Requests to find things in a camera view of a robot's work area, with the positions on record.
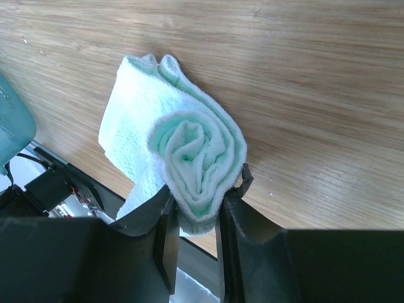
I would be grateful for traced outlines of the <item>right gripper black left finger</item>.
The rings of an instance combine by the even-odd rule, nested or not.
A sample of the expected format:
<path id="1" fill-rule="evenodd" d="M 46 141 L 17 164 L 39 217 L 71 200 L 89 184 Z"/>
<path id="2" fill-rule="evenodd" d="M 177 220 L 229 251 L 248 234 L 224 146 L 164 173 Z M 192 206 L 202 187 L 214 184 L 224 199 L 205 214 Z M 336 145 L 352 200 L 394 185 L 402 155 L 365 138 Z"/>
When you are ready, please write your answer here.
<path id="1" fill-rule="evenodd" d="M 179 226 L 164 186 L 120 220 L 1 220 L 2 302 L 168 302 Z"/>

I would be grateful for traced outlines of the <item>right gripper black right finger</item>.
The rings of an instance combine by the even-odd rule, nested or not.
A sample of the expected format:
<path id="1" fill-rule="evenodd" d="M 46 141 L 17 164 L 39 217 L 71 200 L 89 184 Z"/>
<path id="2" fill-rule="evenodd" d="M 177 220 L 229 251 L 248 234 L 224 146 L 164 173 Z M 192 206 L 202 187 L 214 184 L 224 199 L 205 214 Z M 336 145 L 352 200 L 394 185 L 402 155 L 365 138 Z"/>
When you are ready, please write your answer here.
<path id="1" fill-rule="evenodd" d="M 224 196 L 216 226 L 222 302 L 402 302 L 403 231 L 285 229 Z"/>

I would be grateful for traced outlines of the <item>light mint green towel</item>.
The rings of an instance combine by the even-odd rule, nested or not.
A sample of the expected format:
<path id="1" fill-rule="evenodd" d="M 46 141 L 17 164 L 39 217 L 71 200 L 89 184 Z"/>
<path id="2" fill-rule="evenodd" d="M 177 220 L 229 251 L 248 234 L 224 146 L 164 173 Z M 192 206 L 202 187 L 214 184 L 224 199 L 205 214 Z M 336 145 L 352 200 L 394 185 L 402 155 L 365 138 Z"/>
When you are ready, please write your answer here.
<path id="1" fill-rule="evenodd" d="M 169 54 L 160 61 L 151 54 L 124 57 L 98 142 L 108 160 L 134 182 L 117 217 L 168 186 L 184 236 L 214 228 L 223 197 L 247 158 L 240 127 Z"/>

